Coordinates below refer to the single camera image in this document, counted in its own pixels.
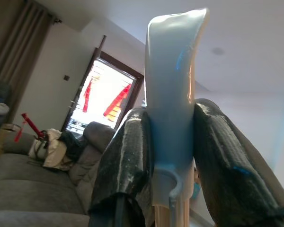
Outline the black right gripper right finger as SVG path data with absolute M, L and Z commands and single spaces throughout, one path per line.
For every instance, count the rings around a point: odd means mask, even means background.
M 259 151 L 208 99 L 194 110 L 194 158 L 218 227 L 284 227 L 284 188 Z

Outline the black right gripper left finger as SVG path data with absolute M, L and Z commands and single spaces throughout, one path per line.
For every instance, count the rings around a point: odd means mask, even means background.
M 152 227 L 150 121 L 144 107 L 130 110 L 98 166 L 89 206 L 90 227 Z

